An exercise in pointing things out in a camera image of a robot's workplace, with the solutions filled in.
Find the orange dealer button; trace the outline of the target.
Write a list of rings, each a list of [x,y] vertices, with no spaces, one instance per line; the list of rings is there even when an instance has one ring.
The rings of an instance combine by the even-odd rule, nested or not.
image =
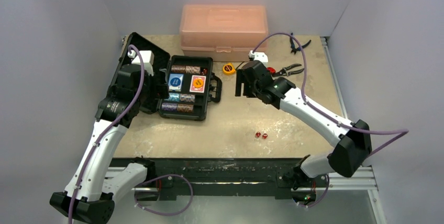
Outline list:
[[[198,89],[203,88],[204,84],[205,84],[205,81],[202,78],[197,77],[197,78],[193,79],[192,88],[195,90],[198,90]]]

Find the brown black chip stack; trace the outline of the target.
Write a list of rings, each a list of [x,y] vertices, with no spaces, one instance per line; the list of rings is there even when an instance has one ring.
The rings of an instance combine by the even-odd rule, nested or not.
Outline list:
[[[176,110],[180,113],[192,113],[194,105],[192,104],[177,104]]]

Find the blue tan chip stack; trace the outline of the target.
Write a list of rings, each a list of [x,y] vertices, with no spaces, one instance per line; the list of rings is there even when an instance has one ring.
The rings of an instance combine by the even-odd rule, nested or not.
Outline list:
[[[183,103],[194,103],[196,96],[194,94],[180,94],[179,101]]]

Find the blue small blind button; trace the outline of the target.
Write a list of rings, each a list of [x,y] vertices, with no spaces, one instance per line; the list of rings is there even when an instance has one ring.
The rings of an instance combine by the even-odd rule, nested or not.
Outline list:
[[[172,87],[181,87],[183,76],[182,74],[171,74],[169,77],[169,85]]]

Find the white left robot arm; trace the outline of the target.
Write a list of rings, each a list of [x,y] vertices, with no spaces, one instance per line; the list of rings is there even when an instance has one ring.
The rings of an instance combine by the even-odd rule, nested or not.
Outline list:
[[[116,204],[133,187],[153,185],[156,172],[150,160],[136,158],[112,179],[108,167],[133,119],[146,112],[145,104],[163,98],[164,79],[158,79],[150,63],[131,63],[118,68],[107,96],[99,103],[93,132],[79,167],[62,192],[55,192],[50,205],[68,223],[108,223]]]

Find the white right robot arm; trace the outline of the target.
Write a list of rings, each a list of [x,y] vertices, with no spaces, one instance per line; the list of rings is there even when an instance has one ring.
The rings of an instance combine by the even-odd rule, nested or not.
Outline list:
[[[296,165],[294,179],[306,186],[315,177],[336,172],[352,177],[372,152],[369,125],[352,122],[334,114],[284,77],[273,78],[264,64],[250,61],[236,74],[236,96],[258,98],[298,118],[319,133],[333,150],[326,154],[307,155]]]

